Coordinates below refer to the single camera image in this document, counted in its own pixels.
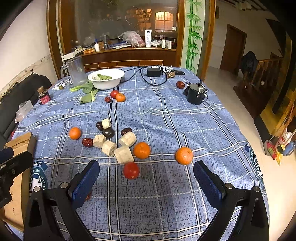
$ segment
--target small jar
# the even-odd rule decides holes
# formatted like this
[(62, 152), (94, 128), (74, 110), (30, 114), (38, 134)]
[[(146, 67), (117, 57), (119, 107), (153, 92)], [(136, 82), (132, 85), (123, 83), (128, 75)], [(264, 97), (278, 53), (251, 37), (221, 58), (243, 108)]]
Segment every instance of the small jar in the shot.
[(38, 96), (38, 97), (39, 97), (40, 102), (41, 102), (42, 104), (45, 104), (45, 103), (47, 103), (48, 101), (51, 100), (51, 97), (50, 97), (48, 91), (45, 90), (43, 86), (41, 86), (40, 88), (38, 88), (37, 91), (38, 91), (38, 93), (39, 93), (39, 96)]

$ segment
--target tangerine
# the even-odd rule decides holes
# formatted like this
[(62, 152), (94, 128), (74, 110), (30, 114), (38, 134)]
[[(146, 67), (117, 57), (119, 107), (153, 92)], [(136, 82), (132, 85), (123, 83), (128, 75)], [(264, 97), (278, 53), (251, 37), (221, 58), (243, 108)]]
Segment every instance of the tangerine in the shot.
[(140, 159), (145, 159), (150, 155), (150, 146), (145, 142), (139, 142), (133, 149), (133, 154)]
[(181, 147), (176, 152), (176, 160), (182, 165), (188, 165), (193, 160), (193, 152), (188, 147)]
[(126, 96), (122, 93), (119, 93), (115, 97), (117, 102), (124, 102), (126, 100)]
[(70, 131), (69, 131), (69, 137), (72, 140), (78, 140), (81, 137), (81, 130), (78, 127), (73, 127)]

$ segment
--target white bowl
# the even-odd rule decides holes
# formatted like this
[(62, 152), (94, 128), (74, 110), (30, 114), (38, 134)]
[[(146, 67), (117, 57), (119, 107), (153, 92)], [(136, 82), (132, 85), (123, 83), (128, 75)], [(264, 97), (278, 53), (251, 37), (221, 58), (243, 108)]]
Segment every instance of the white bowl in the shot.
[[(95, 80), (94, 77), (98, 74), (108, 75), (112, 77), (110, 80)], [(91, 81), (99, 90), (109, 90), (113, 89), (119, 85), (121, 78), (124, 76), (124, 72), (120, 69), (100, 69), (98, 71), (92, 72), (88, 75), (88, 80)]]

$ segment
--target glass window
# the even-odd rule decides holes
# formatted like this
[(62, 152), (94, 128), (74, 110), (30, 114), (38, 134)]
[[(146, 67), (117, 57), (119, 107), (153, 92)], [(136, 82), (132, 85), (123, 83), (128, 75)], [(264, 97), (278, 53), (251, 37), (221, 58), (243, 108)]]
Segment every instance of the glass window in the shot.
[(155, 31), (158, 33), (173, 32), (174, 14), (170, 12), (157, 12), (155, 13)]
[(102, 41), (104, 35), (118, 39), (126, 31), (133, 30), (140, 36), (145, 29), (177, 38), (172, 31), (177, 26), (178, 0), (69, 0), (75, 2), (75, 27), (77, 40)]

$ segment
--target bamboo painting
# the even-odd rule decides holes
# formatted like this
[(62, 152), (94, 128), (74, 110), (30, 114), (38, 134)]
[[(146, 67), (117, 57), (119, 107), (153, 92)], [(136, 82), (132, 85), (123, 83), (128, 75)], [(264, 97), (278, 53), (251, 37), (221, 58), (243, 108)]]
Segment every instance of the bamboo painting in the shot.
[(188, 44), (187, 44), (187, 53), (186, 53), (186, 69), (189, 69), (196, 72), (196, 69), (192, 66), (194, 59), (199, 54), (199, 49), (197, 41), (202, 40), (199, 32), (202, 30), (201, 26), (198, 26), (201, 23), (201, 19), (197, 15), (198, 8), (202, 7), (202, 2), (195, 0), (187, 0), (190, 4), (190, 12), (186, 15), (189, 19), (189, 34), (188, 34)]

